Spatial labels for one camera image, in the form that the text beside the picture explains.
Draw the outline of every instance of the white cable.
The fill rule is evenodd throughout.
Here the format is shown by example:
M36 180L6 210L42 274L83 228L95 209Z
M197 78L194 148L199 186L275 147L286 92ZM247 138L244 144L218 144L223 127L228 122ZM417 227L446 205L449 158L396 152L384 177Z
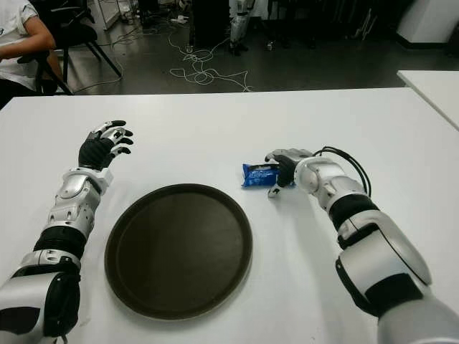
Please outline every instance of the white cable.
M230 75L221 75L214 68L204 69L204 63L210 62L214 58L214 50L218 48L220 45L224 44L228 40L228 38L217 44L215 47L212 48L212 50L201 49L195 51L192 54L188 54L182 51L181 47L172 43L172 34L173 32L169 35L169 44L171 45L171 47L177 48L180 51L180 53L183 54L184 58L182 61L191 61L191 68L193 68L194 72L187 74L184 68L172 68L169 70L169 73L171 73L171 75L175 77L184 78L187 82L191 82L193 84L198 85L212 84L215 79L226 80L233 82L236 85L239 85L242 88L243 92L252 92L252 86L247 86L247 75L249 74L248 70ZM204 53L204 56L199 57L198 55L201 53ZM243 83L238 82L235 79L232 79L233 77L239 76L242 76Z
M181 47L173 44L172 41L171 41L172 34L174 34L174 32L176 31L176 27L170 25L170 23L167 20L164 22L164 24L167 25L169 28L173 29L173 31L169 33L169 44L172 47L177 48L180 51L180 53L183 54L184 58L183 58L182 61L184 61L184 62L190 61L191 62L191 67L194 70L194 72L192 72L190 74L187 74L184 68L171 68L169 70L169 73L171 75L173 75L175 77L184 78L187 82L191 82L191 83L198 84L198 85L209 85L209 84L213 83L215 79L226 80L226 81L233 82L236 85L240 86L242 88L243 92L252 92L252 86L247 86L247 76L248 76L248 73L249 73L248 70L245 70L243 72L230 74L230 75L221 75L214 68L204 69L204 63L205 62L210 62L214 58L214 50L216 48L218 48L220 45L224 44L228 40L228 38L226 38L225 40L223 40L222 42L217 44L211 50L201 49L201 50L195 51L192 54L188 54L188 53L184 52L181 49ZM115 51L114 51L115 45L117 45L117 44L129 45L129 44L134 43L134 41L137 40L138 38L144 37L144 36L161 36L161 35L163 35L163 34L159 34L158 33L158 29L156 29L156 28L149 29L149 30L143 30L142 32L139 32L138 31L139 29L141 29L141 28L140 27L136 27L136 28L132 29L131 31L129 31L127 34L123 34L123 35L118 36L118 38L113 43L99 44L99 47L110 45L110 51L112 52L112 54L114 56L114 60L115 60L116 64L121 69L121 76L118 79L111 80L111 81L97 82L97 83L95 83L93 85L80 88L79 90L74 91L74 93L76 94L76 93L82 92L84 90L87 90L89 88L96 87L96 86L99 86L99 85L113 84L113 83L118 82L121 79L123 79L123 77L124 77L124 68L123 68L123 65L118 61L118 59L115 56ZM242 77L242 80L243 80L242 82L243 83L238 82L236 79L233 79L233 77Z
M76 93L82 92L84 90L87 90L88 88L92 88L92 87L99 86L99 85L113 84L113 83L118 82L121 79L123 79L123 77L124 77L124 68L123 68L123 65L118 61L118 59L115 56L115 50L114 50L115 45L116 44L125 44L125 45L131 44L131 43L134 42L135 39L139 38L140 36L157 36L158 35L158 30L157 29L151 29L151 31L153 31L154 33L150 33L150 32L138 33L138 32L136 32L139 29L140 29L139 27L136 27L136 28L132 29L131 31L129 31L127 34L122 34L122 35L118 36L116 41L114 41L111 44L99 45L99 47L103 47L104 45L110 45L110 51L112 52L112 54L114 56L114 60L115 60L115 62L118 64L118 66L121 69L121 76L118 79L111 80L111 81L97 82L97 83L95 83L93 85L80 88L79 90L74 91L74 93L76 94Z

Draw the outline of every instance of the tangled cable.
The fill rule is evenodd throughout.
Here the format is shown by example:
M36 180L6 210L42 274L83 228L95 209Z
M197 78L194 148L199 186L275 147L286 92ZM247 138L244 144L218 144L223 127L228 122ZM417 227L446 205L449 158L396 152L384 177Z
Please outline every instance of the tangled cable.
M329 145L326 145L322 149L316 151L313 154L313 156L317 156L317 155L322 156L322 153L336 154L338 156L341 156L348 163L350 163L352 165L352 167L354 167L355 170L357 171L357 173L359 174L361 182L362 182L362 185L364 187L364 190L365 190L366 194L368 194L368 197L370 197L370 198L372 197L372 183L370 181L370 178L366 174L364 168L361 167L360 163L356 159L354 159L352 156L350 156L344 150L341 150L341 149L338 149L338 148L334 148L334 147L331 147Z
M181 47L178 45L175 45L172 43L171 38L172 35L176 32L177 28L173 25L171 25L168 21L165 21L162 23L163 25L166 25L168 28L171 29L170 32L166 33L159 33L157 28L153 29L148 29L148 30L142 30L141 27L135 27L134 29L130 30L127 34L122 34L117 37L117 39L112 42L112 43L107 43L107 44L100 44L101 47L104 46L110 46L110 51L112 55L114 56L114 60L116 64L120 67L121 69L121 76L115 80L110 80L110 81L104 81L104 82L97 82L93 85L86 86L83 88L80 88L79 90L75 91L74 93L79 93L84 90L87 90L89 88L99 86L99 85L106 85L106 84L113 84L115 82L120 81L124 77L124 68L123 65L118 61L115 55L115 45L117 44L124 44L124 45L129 45L134 43L137 39L140 37L148 37L148 36L163 36L165 34L169 35L169 44L171 47L177 48L179 52L184 56L183 60L184 62L191 62L191 68L193 69L193 72L187 74L186 70L184 68L171 68L169 70L169 73L175 77L180 77L184 78L187 82L191 82L194 84L198 85L209 85L214 82L215 79L218 80L226 80L229 82L233 82L236 85L240 86L242 88L243 92L252 92L252 86L247 86L247 76L248 76L248 70L245 70L243 72L238 72L230 75L222 75L220 74L216 69L214 68L204 68L204 64L206 62L212 61L214 58L214 51L216 48L224 44L225 42L228 41L228 38L217 44L215 47L213 47L211 50L207 49L201 49L197 50L191 54L188 54L184 52ZM236 80L237 77L242 77L242 82L239 82Z
M171 73L175 77L184 78L187 82L191 82L198 85L209 85L214 82L215 79L219 80L226 80L239 85L242 88L243 92L252 92L252 86L247 86L247 75L249 74L248 70L243 72L238 72L230 75L221 75L216 71L214 68L204 68L204 63L212 61L214 58L214 50L218 48L220 45L224 44L228 41L228 38L221 41L212 50L201 49L197 50L191 54L184 52L181 47L175 45L171 41L173 32L169 35L169 44L171 47L177 48L181 54L183 54L184 58L182 61L184 62L191 62L191 68L194 72L187 74L184 68L171 68L169 73ZM233 77L242 76L242 83L238 82Z

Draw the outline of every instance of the black cable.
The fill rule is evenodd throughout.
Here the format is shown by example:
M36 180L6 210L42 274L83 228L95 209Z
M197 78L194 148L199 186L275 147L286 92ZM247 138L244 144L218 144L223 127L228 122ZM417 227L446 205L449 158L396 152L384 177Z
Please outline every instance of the black cable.
M370 178L366 174L364 168L360 165L360 163L355 158L353 158L351 155L346 153L344 150L341 150L341 149L338 149L338 148L334 148L334 147L331 147L331 146L328 146L328 145L326 145L322 149L320 149L317 152L315 152L313 154L313 156L317 156L317 155L322 156L322 153L336 154L338 156L341 156L348 163L350 163L352 165L352 167L354 167L354 169L359 174L365 192L368 194L369 197L372 197L372 183L370 181Z

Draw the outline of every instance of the white desk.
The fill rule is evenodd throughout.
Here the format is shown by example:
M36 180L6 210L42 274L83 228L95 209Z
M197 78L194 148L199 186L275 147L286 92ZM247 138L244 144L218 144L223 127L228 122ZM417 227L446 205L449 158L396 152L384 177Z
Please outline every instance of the white desk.
M397 75L459 130L459 72L400 70Z
M354 306L336 275L336 232L316 200L290 190L270 201L265 189L240 188L241 164L274 148L329 144L352 153L374 201L429 264L436 295L459 312L459 135L409 88L15 99L0 112L2 278L34 246L88 131L111 119L127 120L136 144L112 164L115 180L83 258L71 344L375 343L376 319ZM233 197L250 220L254 252L247 281L223 306L160 322L113 296L103 258L123 211L174 183Z

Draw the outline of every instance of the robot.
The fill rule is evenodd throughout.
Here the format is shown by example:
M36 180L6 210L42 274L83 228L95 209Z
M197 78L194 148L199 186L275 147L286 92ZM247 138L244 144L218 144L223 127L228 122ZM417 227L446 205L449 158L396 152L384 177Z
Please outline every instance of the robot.
M349 154L331 147L314 154L274 150L265 160L277 161L280 174L268 196L275 198L294 181L317 198L343 249L335 264L338 276L356 306L378 317L379 344L459 343L459 317L432 294L432 278L420 253L373 203L365 183L362 188L337 163L318 156L322 152L360 166ZM363 169L359 174L366 175Z
M80 259L94 227L95 210L110 185L111 161L132 144L124 121L94 129L80 148L79 164L64 175L55 206L34 250L0 288L0 343L54 343L77 322ZM355 304L379 318L380 344L459 343L459 317L430 291L424 259L397 225L371 200L371 185L349 178L322 152L274 150L279 163L275 198L293 181L315 196L330 217L343 249L336 271ZM366 175L363 169L361 176Z
M81 257L95 210L113 177L111 161L129 154L132 132L115 120L94 129L55 197L33 252L0 288L0 343L54 343L75 326L80 306Z
M253 10L255 0L237 0L237 16L231 21L231 37L229 50L236 56L246 52L248 48L242 44L249 26L249 14Z

